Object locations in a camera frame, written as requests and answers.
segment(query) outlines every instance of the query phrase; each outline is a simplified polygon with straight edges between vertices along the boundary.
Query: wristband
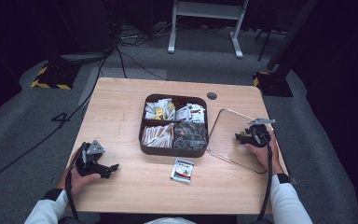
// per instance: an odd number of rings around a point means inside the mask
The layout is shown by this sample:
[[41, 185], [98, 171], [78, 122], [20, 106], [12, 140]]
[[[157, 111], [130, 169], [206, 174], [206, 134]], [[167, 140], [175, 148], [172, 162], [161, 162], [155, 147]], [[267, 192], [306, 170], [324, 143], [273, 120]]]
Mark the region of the wristband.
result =
[[288, 175], [286, 175], [286, 174], [277, 174], [277, 177], [278, 177], [278, 180], [279, 180], [280, 184], [286, 184], [286, 183], [291, 184], [290, 183], [290, 178], [289, 178]]
[[55, 202], [60, 196], [62, 191], [63, 189], [51, 189], [46, 193], [45, 197], [43, 197], [42, 200], [47, 199]]

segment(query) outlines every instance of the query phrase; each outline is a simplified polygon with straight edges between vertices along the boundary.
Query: packet label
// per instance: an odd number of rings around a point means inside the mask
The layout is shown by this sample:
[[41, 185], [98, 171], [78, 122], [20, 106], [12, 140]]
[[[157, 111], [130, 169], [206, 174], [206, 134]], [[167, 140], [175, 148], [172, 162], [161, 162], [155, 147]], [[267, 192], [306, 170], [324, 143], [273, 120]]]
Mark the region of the packet label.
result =
[[193, 173], [194, 162], [183, 160], [181, 158], [175, 159], [175, 164], [172, 168], [171, 179], [190, 183], [191, 174]]

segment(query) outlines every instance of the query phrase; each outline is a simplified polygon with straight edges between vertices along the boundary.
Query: metal stand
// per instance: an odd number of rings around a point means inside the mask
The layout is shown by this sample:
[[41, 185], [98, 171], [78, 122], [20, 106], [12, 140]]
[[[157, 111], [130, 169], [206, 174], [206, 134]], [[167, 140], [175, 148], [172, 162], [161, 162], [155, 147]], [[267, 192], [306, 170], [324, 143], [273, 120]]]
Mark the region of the metal stand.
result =
[[246, 12], [248, 0], [244, 0], [242, 6], [225, 6], [217, 4], [206, 3], [193, 3], [193, 2], [181, 2], [174, 0], [172, 8], [172, 30], [170, 36], [170, 43], [168, 44], [168, 52], [175, 52], [175, 39], [176, 39], [176, 16], [192, 16], [192, 17], [204, 17], [204, 18], [216, 18], [226, 20], [236, 20], [237, 25], [234, 32], [229, 33], [232, 45], [235, 50], [237, 58], [242, 58], [240, 44], [238, 43], [238, 33], [240, 31], [243, 16]]

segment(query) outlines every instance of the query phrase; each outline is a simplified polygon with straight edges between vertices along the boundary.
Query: wooden table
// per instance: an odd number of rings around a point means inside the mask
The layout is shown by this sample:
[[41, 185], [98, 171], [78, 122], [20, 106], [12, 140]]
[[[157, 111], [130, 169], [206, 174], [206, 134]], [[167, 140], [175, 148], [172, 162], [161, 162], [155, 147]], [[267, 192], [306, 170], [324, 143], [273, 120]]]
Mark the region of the wooden table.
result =
[[[208, 92], [217, 94], [210, 100]], [[175, 157], [144, 154], [138, 134], [145, 98], [153, 93], [194, 96], [207, 104], [209, 132], [222, 108], [268, 118], [253, 86], [101, 77], [90, 99], [73, 152], [96, 139], [106, 149], [99, 163], [119, 168], [109, 179], [86, 186], [76, 209], [88, 212], [147, 214], [258, 214], [267, 174], [258, 175], [208, 152], [195, 162], [190, 184], [170, 180]]]

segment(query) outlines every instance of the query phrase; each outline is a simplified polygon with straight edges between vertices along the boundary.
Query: human hand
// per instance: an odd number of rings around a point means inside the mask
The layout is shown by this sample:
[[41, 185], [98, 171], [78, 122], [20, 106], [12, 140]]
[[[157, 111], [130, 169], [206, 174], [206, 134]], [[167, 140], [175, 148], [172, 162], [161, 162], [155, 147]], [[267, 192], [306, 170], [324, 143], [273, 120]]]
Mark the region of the human hand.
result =
[[[272, 174], [284, 174], [283, 168], [281, 167], [281, 164], [279, 162], [279, 150], [277, 146], [277, 139], [275, 137], [275, 134], [273, 132], [268, 132], [270, 136], [269, 145], [271, 146], [272, 150]], [[245, 144], [245, 147], [249, 149], [251, 152], [253, 152], [257, 159], [263, 164], [264, 169], [269, 169], [269, 151], [267, 149], [267, 146], [265, 147], [255, 147], [251, 144]]]
[[[56, 188], [57, 189], [65, 189], [65, 178], [66, 175], [68, 174], [68, 170], [69, 167], [65, 169], [65, 171], [62, 174], [62, 177], [60, 179], [60, 181], [58, 182]], [[72, 173], [72, 188], [71, 188], [71, 193], [72, 196], [76, 196], [86, 185], [88, 185], [89, 183], [92, 183], [94, 181], [96, 181], [97, 179], [101, 178], [100, 174], [91, 174], [91, 175], [85, 175], [82, 176], [78, 170], [76, 168], [71, 170]]]

